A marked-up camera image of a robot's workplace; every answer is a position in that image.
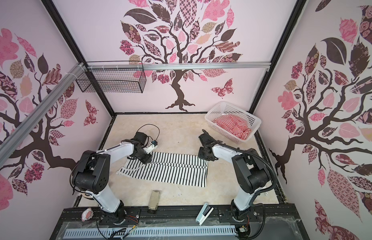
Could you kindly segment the black white striped tank top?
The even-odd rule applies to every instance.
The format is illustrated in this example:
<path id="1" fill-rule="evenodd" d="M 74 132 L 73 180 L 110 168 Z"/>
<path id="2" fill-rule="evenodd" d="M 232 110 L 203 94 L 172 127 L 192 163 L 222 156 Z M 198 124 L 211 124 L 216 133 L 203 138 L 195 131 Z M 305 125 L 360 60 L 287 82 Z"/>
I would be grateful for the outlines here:
<path id="1" fill-rule="evenodd" d="M 150 163 L 145 165 L 139 160 L 128 159 L 117 174 L 139 180 L 205 188 L 208 162 L 195 155 L 153 152 Z"/>

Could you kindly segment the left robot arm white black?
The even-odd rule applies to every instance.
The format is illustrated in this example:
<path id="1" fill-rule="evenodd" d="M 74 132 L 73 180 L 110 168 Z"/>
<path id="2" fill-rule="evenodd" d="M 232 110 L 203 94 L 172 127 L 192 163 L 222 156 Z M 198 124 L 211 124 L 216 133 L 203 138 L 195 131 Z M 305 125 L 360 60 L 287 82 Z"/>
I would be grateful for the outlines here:
<path id="1" fill-rule="evenodd" d="M 146 134 L 136 132 L 133 139 L 123 140 L 110 149 L 85 151 L 71 173 L 70 183 L 75 190 L 92 196 L 105 220 L 115 225 L 122 224 L 127 213 L 124 203 L 109 186 L 111 164 L 129 157 L 146 165 L 152 161 L 152 151 L 157 146 L 157 140 L 149 141 Z"/>

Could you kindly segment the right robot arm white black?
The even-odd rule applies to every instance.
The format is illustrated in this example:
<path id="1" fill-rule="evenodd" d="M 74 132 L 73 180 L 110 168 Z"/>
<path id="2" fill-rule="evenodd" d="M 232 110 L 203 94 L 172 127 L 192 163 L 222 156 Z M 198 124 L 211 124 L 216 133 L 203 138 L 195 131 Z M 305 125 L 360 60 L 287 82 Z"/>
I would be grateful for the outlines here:
<path id="1" fill-rule="evenodd" d="M 206 161 L 225 160 L 232 164 L 240 186 L 231 203 L 231 214 L 242 222 L 254 211 L 254 201 L 262 193 L 273 190 L 277 175 L 273 167 L 255 149 L 241 150 L 214 139 L 206 130 L 199 136 L 202 146 L 198 157 Z"/>

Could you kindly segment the red white striped tank top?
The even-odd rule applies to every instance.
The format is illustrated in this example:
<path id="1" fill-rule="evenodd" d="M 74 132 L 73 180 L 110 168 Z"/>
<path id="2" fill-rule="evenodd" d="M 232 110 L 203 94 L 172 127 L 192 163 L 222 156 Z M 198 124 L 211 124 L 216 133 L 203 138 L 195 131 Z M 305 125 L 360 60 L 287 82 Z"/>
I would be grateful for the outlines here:
<path id="1" fill-rule="evenodd" d="M 216 118 L 213 123 L 241 140 L 246 140 L 252 132 L 245 119 L 232 114 Z"/>

